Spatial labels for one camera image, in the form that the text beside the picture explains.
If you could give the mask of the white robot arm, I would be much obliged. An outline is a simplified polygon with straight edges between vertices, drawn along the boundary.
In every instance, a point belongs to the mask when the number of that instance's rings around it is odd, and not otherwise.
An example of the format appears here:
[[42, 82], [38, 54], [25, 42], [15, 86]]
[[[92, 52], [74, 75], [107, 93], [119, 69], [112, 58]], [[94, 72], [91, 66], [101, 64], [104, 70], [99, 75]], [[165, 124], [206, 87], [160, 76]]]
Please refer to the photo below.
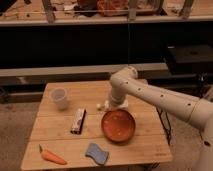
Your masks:
[[138, 72], [132, 66], [112, 74], [109, 104], [117, 107], [126, 95], [132, 95], [202, 131], [203, 143], [195, 171], [213, 171], [213, 102], [144, 84], [137, 78]]

